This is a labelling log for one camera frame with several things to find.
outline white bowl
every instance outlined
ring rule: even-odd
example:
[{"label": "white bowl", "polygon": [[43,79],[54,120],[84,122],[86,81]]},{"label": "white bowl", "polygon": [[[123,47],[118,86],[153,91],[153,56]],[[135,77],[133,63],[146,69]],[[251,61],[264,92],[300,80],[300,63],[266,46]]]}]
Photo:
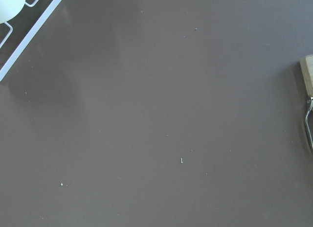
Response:
[{"label": "white bowl", "polygon": [[24,7],[25,0],[0,0],[0,23],[14,18]]}]

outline wooden block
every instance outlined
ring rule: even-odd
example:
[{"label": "wooden block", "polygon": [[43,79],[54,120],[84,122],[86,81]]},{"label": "wooden block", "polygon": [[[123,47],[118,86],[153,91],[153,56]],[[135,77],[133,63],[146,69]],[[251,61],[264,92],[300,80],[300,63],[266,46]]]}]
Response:
[{"label": "wooden block", "polygon": [[300,59],[302,75],[309,97],[313,97],[313,55]]}]

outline metal rod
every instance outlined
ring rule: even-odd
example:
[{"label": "metal rod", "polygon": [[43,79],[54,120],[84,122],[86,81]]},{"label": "metal rod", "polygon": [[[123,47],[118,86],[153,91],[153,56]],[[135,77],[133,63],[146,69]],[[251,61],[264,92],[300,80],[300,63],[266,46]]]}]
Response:
[{"label": "metal rod", "polygon": [[29,4],[27,2],[25,2],[25,5],[28,7],[34,7],[37,4],[38,0],[35,0],[33,3]]},{"label": "metal rod", "polygon": [[313,109],[313,98],[312,97],[310,98],[310,100],[308,100],[308,105],[309,105],[308,110],[307,110],[305,117],[304,117],[304,126],[305,126],[305,132],[307,134],[307,139],[308,139],[308,143],[310,146],[310,150],[313,153],[313,140],[312,140],[312,134],[311,134],[311,130],[309,127],[309,122],[308,122],[309,115]]},{"label": "metal rod", "polygon": [[6,36],[4,37],[4,39],[2,40],[2,42],[0,43],[0,48],[4,45],[5,41],[9,38],[9,36],[10,36],[10,35],[12,34],[12,32],[13,32],[13,27],[12,27],[9,23],[5,22],[4,24],[6,24],[6,25],[10,28],[10,30],[9,30],[9,32],[6,34]]}]

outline gray surface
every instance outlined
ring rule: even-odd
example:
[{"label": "gray surface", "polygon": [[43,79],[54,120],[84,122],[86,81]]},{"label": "gray surface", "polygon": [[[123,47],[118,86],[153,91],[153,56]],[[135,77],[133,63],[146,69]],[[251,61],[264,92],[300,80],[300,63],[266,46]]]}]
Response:
[{"label": "gray surface", "polygon": [[312,3],[64,0],[0,85],[0,226],[311,227]]}]

